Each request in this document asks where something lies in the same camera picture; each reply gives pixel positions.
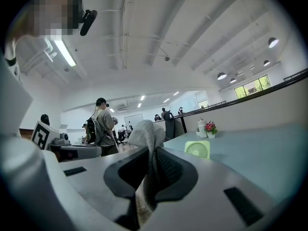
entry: black backpack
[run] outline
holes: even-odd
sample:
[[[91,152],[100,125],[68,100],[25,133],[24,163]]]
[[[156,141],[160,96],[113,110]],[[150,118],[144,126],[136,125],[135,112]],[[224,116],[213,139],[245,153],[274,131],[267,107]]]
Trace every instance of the black backpack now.
[[[91,117],[87,120],[87,134],[90,134],[91,136],[90,140],[88,141],[88,144],[95,142],[95,125]]]

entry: flower pot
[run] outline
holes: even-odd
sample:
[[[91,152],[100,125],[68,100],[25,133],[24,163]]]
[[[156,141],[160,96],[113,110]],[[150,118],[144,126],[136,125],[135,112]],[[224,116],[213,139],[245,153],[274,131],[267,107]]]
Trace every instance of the flower pot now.
[[[212,134],[212,132],[207,132],[207,135],[209,139],[215,138],[215,134]]]

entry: fluorescent light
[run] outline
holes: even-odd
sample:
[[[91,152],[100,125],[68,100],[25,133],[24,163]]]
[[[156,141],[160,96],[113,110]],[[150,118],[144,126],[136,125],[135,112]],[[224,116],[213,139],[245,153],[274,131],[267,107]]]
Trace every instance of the fluorescent light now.
[[[68,64],[73,67],[76,66],[76,63],[74,61],[74,59],[72,58],[72,56],[70,55],[70,53],[68,52],[67,48],[65,47],[64,43],[62,42],[62,40],[57,40],[55,41],[55,44],[57,45],[57,47],[59,48],[59,50],[61,51],[62,55],[64,56],[64,58],[66,59],[66,61],[68,62]]]

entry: desk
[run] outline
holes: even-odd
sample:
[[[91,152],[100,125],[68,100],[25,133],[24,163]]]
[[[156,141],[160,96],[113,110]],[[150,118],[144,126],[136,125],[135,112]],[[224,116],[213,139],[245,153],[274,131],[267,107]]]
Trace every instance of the desk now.
[[[164,143],[184,151],[187,141],[210,141],[210,158],[221,162],[265,190],[276,203],[294,194],[307,169],[308,131],[299,125],[263,130],[218,132],[202,139],[188,132]]]

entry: green fan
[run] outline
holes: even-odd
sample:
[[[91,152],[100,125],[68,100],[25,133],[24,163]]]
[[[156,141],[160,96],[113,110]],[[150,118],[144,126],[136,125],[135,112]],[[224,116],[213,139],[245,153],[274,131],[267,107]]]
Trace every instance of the green fan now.
[[[185,152],[210,159],[210,142],[209,141],[188,141],[185,144]]]

